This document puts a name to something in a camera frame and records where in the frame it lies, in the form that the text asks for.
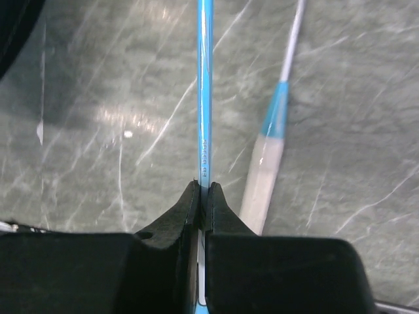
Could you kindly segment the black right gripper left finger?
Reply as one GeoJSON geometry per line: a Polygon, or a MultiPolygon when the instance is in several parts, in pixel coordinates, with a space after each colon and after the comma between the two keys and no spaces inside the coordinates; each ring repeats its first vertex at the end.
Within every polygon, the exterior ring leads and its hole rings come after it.
{"type": "Polygon", "coordinates": [[[200,187],[135,233],[1,224],[2,313],[194,313],[200,187]]]}

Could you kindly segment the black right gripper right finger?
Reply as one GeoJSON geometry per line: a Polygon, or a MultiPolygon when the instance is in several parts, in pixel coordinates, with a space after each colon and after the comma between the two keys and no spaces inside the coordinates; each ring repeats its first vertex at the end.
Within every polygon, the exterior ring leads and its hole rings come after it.
{"type": "Polygon", "coordinates": [[[213,183],[206,209],[210,313],[375,313],[354,247],[343,239],[259,236],[213,183]]]}

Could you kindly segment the blue badminton racket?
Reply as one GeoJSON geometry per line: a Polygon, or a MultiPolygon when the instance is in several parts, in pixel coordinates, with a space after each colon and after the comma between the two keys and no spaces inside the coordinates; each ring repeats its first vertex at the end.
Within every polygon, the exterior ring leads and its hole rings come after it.
{"type": "Polygon", "coordinates": [[[198,183],[200,222],[196,313],[208,313],[205,297],[205,214],[211,186],[213,1],[197,2],[198,183]]]}
{"type": "Polygon", "coordinates": [[[305,7],[305,0],[297,1],[297,9],[289,31],[280,78],[253,147],[246,187],[242,198],[239,217],[258,236],[262,234],[264,229],[283,156],[289,76],[305,7]]]}

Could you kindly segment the blue sport racket bag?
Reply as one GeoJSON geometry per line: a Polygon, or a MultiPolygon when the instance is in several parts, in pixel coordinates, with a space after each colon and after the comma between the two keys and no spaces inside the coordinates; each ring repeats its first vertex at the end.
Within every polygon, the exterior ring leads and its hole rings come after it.
{"type": "Polygon", "coordinates": [[[44,0],[1,0],[1,78],[26,43],[44,0]]]}

